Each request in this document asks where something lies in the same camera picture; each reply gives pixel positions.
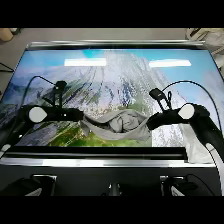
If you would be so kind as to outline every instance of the floor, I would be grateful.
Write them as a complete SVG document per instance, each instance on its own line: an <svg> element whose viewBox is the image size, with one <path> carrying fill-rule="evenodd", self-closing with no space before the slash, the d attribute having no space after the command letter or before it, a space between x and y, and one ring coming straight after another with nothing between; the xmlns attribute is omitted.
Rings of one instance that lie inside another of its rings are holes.
<svg viewBox="0 0 224 224"><path fill-rule="evenodd" d="M185 28L24 28L11 41L0 42L0 62L15 68L26 45L34 41L183 39ZM10 78L10 73L0 73L2 93Z"/></svg>

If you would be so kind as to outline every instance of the folded fabric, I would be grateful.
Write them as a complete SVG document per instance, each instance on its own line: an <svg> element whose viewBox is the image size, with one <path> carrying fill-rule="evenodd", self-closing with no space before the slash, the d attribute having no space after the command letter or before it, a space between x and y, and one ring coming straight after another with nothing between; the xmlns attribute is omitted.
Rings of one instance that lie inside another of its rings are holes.
<svg viewBox="0 0 224 224"><path fill-rule="evenodd" d="M134 139L146 141L150 136L146 123L149 117L132 109L109 112L95 119L84 115L80 121L83 133L88 136L90 130L106 140Z"/></svg>

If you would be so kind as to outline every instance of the sky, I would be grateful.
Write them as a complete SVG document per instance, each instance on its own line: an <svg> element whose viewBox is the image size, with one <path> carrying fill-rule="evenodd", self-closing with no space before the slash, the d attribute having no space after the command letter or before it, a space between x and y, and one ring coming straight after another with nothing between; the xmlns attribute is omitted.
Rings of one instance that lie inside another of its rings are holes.
<svg viewBox="0 0 224 224"><path fill-rule="evenodd" d="M103 58L106 50L39 50L26 51L18 66L18 71L32 68L48 68L51 66L63 66L65 59L78 58ZM215 74L214 78L222 81L214 61L207 50L186 50L186 49L113 49L117 53L132 53L139 58L152 60L184 59L189 60L191 66L159 68L170 80L192 80L203 85L204 77L208 73ZM199 87L193 84L177 84L177 90L181 95L194 102L195 96L199 93Z"/></svg>

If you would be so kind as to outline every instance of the monitor screen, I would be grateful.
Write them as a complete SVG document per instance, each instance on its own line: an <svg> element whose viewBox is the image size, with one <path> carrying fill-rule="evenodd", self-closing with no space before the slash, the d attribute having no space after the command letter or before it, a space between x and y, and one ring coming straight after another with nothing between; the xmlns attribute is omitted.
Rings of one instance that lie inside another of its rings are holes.
<svg viewBox="0 0 224 224"><path fill-rule="evenodd" d="M53 83L66 81L63 107L79 108L94 118L123 109L134 109L152 116L161 112L161 109L149 96L151 89L162 90L172 82L191 80L203 85L211 93L219 109L220 119L224 121L224 83L207 50L25 51L1 101L0 128L15 116L25 88L33 76L42 76ZM24 104L49 105L43 97L50 98L52 88L50 83L35 79ZM173 108L187 102L203 105L218 126L214 106L200 87L179 83L167 91L172 92ZM93 132L85 136L78 122L60 121L36 124L17 145L179 147L185 146L184 135L181 125L170 125L152 131L147 141L105 140Z"/></svg>

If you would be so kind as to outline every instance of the crumpled cloth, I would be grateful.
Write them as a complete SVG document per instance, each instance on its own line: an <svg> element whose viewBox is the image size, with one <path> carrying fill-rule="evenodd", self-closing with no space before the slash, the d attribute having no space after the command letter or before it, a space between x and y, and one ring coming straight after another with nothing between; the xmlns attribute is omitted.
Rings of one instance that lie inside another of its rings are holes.
<svg viewBox="0 0 224 224"><path fill-rule="evenodd" d="M132 109L109 112L95 119L85 114L80 127L85 136L90 130L106 140L133 139L146 141L150 136L146 123L149 117Z"/></svg>

